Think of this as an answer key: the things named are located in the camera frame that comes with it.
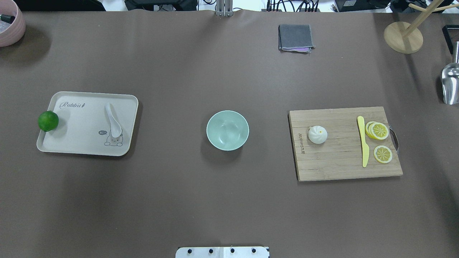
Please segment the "green lime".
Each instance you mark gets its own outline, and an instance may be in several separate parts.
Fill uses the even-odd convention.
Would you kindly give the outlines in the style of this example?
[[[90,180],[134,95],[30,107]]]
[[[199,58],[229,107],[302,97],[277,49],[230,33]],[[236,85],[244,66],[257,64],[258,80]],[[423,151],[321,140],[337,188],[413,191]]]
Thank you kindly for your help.
[[[55,129],[58,126],[58,123],[59,117],[52,111],[45,111],[38,117],[38,126],[44,132]]]

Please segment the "light green bowl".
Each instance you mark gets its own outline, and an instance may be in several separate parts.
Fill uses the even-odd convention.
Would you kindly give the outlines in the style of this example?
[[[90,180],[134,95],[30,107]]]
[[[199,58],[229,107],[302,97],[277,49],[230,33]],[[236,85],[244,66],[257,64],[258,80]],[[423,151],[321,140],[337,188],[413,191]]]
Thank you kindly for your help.
[[[209,142],[222,151],[234,151],[242,147],[250,133],[247,120],[232,110],[213,114],[208,120],[205,133]]]

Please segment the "pink bowl with ice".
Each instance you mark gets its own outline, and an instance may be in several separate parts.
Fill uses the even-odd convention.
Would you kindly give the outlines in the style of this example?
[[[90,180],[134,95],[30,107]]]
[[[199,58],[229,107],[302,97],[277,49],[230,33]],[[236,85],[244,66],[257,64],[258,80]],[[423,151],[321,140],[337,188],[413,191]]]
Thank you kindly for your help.
[[[1,21],[0,47],[18,42],[25,34],[25,20],[22,11],[13,0],[0,1],[1,15],[13,16],[11,24]]]

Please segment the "beige rabbit tray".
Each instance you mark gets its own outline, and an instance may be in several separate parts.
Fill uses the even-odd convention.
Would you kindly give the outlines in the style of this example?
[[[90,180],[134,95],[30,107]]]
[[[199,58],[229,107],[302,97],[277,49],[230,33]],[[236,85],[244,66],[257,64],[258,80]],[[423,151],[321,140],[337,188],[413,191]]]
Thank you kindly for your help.
[[[121,125],[118,138],[110,134],[106,103]],[[42,152],[123,156],[131,147],[138,106],[134,95],[60,91],[48,106],[58,115],[59,124],[49,132],[41,131],[36,146]]]

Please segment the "aluminium frame post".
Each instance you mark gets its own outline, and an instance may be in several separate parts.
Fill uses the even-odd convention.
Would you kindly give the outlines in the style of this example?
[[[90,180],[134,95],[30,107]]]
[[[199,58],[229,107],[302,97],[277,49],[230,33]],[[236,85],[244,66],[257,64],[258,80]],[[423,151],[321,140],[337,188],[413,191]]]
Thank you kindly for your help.
[[[233,16],[233,0],[216,0],[216,16]]]

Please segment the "grey folded cloth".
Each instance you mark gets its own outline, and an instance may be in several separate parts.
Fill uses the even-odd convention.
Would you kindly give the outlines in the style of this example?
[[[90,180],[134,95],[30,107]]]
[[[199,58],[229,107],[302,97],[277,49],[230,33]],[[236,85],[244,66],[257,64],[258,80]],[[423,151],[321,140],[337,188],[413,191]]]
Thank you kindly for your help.
[[[309,24],[280,24],[278,49],[280,51],[310,53],[315,49]]]

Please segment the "metal scoop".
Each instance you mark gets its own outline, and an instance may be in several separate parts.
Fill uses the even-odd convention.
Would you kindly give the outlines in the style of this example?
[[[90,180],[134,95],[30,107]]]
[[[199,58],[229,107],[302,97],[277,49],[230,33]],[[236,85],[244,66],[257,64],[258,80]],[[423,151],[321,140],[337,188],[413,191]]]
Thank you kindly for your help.
[[[459,102],[459,43],[453,45],[454,60],[447,64],[441,72],[441,85],[443,87],[443,101],[448,105]]]

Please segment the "wooden mug tree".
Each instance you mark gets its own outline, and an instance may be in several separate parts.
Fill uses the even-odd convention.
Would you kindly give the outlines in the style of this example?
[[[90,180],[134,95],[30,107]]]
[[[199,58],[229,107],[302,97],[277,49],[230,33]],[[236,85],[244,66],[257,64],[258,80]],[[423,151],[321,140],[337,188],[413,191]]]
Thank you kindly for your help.
[[[418,29],[423,21],[428,18],[431,13],[436,11],[456,8],[458,4],[451,4],[444,7],[439,7],[442,0],[435,0],[426,8],[416,6],[412,3],[409,7],[420,11],[420,15],[412,23],[397,21],[386,26],[384,30],[385,42],[395,51],[403,54],[413,54],[420,50],[423,45],[423,36]]]

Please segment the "wooden cutting board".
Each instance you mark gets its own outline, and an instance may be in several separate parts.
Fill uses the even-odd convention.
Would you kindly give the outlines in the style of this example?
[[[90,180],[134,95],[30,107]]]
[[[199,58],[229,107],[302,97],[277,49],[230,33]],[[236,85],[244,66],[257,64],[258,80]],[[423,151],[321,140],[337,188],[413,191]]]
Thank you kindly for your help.
[[[357,116],[363,116],[366,123],[374,121],[389,126],[382,106],[289,111],[298,181],[403,175],[392,137],[384,140],[366,137],[369,160],[367,167],[362,167],[362,146]],[[312,143],[308,138],[309,128],[316,125],[324,127],[328,132],[326,142],[319,145]],[[393,157],[390,163],[379,163],[374,158],[373,150],[379,145],[391,149]]]

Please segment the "yellow plastic knife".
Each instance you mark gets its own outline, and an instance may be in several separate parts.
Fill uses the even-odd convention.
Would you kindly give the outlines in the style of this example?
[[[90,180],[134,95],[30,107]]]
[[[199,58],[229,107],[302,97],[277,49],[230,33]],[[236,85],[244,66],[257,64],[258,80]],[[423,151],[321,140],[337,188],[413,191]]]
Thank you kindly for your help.
[[[357,124],[361,141],[362,167],[366,168],[369,160],[369,145],[366,143],[365,121],[363,116],[357,116]]]

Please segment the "white ceramic spoon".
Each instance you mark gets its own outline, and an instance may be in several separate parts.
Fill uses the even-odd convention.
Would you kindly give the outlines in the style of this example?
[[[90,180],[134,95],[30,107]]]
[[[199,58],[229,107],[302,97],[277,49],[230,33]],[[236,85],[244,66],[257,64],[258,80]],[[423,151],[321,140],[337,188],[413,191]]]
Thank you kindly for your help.
[[[110,122],[110,134],[114,138],[120,137],[121,134],[122,134],[122,128],[121,128],[121,125],[119,124],[119,122],[115,119],[115,117],[113,115],[113,111],[111,109],[111,104],[110,103],[106,103],[105,104],[105,112],[107,113],[108,119],[109,119],[109,122]]]

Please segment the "lemon slice stack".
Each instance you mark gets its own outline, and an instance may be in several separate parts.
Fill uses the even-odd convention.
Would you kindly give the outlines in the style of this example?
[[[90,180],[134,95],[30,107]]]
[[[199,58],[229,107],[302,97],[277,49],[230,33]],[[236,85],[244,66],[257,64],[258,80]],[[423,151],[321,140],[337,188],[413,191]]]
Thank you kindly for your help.
[[[384,140],[389,137],[388,127],[379,122],[370,121],[365,126],[365,132],[372,139]]]

